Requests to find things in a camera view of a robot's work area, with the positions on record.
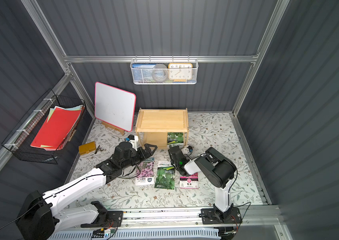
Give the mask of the wooden two-tier shelf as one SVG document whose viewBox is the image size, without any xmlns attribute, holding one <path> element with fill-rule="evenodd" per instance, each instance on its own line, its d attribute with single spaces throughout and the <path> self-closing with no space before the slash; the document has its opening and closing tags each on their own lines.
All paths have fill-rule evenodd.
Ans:
<svg viewBox="0 0 339 240">
<path fill-rule="evenodd" d="M 187 145 L 189 138 L 188 109 L 139 109 L 135 132 L 142 147 L 144 144 L 151 144 L 158 146 L 158 149 L 166 150 L 168 148 L 168 133 L 182 133 L 183 144 Z"/>
</svg>

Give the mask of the purple flower seed bag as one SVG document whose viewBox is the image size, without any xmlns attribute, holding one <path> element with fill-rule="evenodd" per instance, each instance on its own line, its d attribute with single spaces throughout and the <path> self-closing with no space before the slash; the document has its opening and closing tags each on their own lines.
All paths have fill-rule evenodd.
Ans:
<svg viewBox="0 0 339 240">
<path fill-rule="evenodd" d="M 154 184 L 154 158 L 147 159 L 138 165 L 140 174 L 135 178 L 136 186 L 146 186 Z"/>
</svg>

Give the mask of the green gourd seed bag bottom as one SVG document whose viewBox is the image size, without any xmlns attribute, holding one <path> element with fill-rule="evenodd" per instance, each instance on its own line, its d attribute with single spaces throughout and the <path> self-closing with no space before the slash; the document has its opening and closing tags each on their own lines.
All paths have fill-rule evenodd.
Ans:
<svg viewBox="0 0 339 240">
<path fill-rule="evenodd" d="M 184 147 L 184 133 L 167 133 L 167 146 L 169 148 Z"/>
</svg>

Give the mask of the green gourd seed bag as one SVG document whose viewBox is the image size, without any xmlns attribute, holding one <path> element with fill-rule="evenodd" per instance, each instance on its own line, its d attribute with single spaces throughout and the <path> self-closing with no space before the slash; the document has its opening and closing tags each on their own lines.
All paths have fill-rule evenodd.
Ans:
<svg viewBox="0 0 339 240">
<path fill-rule="evenodd" d="M 167 161 L 159 161 L 154 187 L 156 189 L 174 190 L 175 167 Z"/>
<path fill-rule="evenodd" d="M 167 146 L 169 148 L 184 147 L 184 133 L 167 133 Z"/>
</svg>

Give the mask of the green gourd seed bag top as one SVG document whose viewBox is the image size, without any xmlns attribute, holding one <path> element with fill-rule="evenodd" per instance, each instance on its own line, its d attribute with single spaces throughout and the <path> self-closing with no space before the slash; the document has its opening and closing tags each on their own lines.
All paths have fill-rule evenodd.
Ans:
<svg viewBox="0 0 339 240">
<path fill-rule="evenodd" d="M 175 167 L 167 161 L 159 161 L 154 187 L 156 189 L 174 190 Z"/>
</svg>

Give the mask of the pink flower seed bag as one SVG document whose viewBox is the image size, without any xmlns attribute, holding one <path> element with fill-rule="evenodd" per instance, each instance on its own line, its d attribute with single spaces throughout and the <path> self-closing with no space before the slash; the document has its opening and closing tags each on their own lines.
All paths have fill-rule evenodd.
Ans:
<svg viewBox="0 0 339 240">
<path fill-rule="evenodd" d="M 181 176 L 179 178 L 179 187 L 181 189 L 199 189 L 198 173 L 188 177 Z"/>
</svg>

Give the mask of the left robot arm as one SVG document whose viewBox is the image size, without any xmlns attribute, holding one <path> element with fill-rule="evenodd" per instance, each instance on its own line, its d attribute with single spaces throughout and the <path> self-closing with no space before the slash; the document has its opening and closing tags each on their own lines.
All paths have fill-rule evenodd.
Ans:
<svg viewBox="0 0 339 240">
<path fill-rule="evenodd" d="M 53 234 L 75 226 L 87 228 L 118 227 L 122 212 L 109 213 L 99 202 L 66 210 L 65 207 L 88 192 L 122 178 L 124 169 L 138 166 L 153 156 L 157 146 L 138 147 L 133 140 L 119 143 L 110 158 L 97 164 L 82 177 L 54 190 L 29 194 L 15 224 L 25 240 L 46 240 Z"/>
</svg>

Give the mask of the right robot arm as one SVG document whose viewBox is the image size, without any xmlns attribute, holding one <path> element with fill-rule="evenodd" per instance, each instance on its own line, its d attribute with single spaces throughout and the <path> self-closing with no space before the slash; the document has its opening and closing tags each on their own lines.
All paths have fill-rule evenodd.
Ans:
<svg viewBox="0 0 339 240">
<path fill-rule="evenodd" d="M 182 149 L 175 146 L 168 149 L 171 165 L 183 177 L 190 177 L 196 173 L 203 173 L 209 182 L 215 187 L 214 209 L 226 216 L 233 204 L 229 191 L 235 182 L 236 165 L 229 158 L 215 148 L 208 148 L 205 153 L 192 160 L 186 158 Z"/>
</svg>

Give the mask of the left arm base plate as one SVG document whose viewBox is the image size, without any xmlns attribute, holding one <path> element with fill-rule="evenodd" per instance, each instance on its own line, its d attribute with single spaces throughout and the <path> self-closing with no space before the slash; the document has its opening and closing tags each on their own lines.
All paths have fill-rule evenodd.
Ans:
<svg viewBox="0 0 339 240">
<path fill-rule="evenodd" d="M 90 224 L 81 224 L 81 228 L 109 228 L 120 227 L 123 219 L 123 211 L 108 211 L 99 213 Z"/>
</svg>

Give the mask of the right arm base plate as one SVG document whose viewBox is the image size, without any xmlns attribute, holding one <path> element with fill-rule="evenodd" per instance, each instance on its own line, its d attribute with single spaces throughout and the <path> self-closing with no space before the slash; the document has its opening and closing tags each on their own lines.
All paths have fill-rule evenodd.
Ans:
<svg viewBox="0 0 339 240">
<path fill-rule="evenodd" d="M 242 215 L 239 208 L 230 208 L 226 212 L 219 209 L 201 209 L 199 217 L 204 225 L 241 224 Z"/>
</svg>

